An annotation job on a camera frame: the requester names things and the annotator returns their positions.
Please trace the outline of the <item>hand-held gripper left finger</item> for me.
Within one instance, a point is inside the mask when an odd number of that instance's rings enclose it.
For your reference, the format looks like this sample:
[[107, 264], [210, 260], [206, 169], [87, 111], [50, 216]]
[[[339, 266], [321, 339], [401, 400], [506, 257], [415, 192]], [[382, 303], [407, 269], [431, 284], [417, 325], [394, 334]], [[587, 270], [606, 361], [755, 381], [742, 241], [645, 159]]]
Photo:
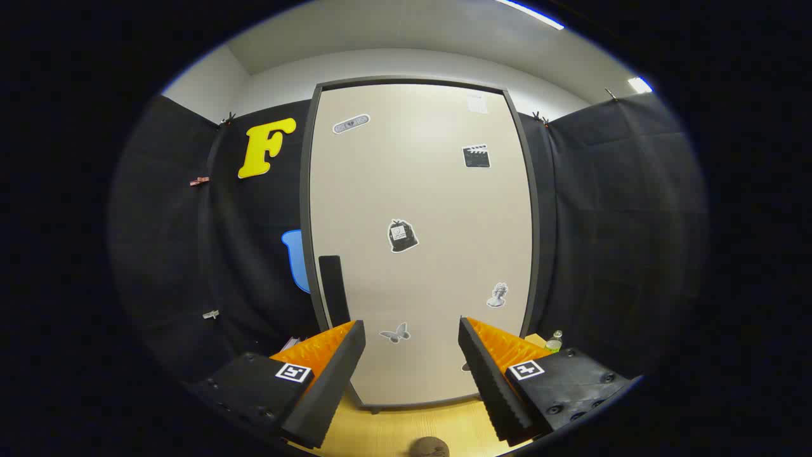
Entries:
[[322, 446], [365, 350], [354, 319], [275, 355], [246, 352], [189, 385], [220, 416], [266, 442]]

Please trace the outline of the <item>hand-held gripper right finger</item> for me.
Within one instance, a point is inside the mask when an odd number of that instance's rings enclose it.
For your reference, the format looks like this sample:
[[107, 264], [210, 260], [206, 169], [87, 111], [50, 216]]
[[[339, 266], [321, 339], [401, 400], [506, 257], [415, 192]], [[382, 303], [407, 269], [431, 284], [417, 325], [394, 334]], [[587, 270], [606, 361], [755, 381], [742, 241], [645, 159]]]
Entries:
[[632, 391], [580, 349], [546, 350], [478, 319], [459, 319], [458, 344], [499, 440], [546, 443], [595, 419]]

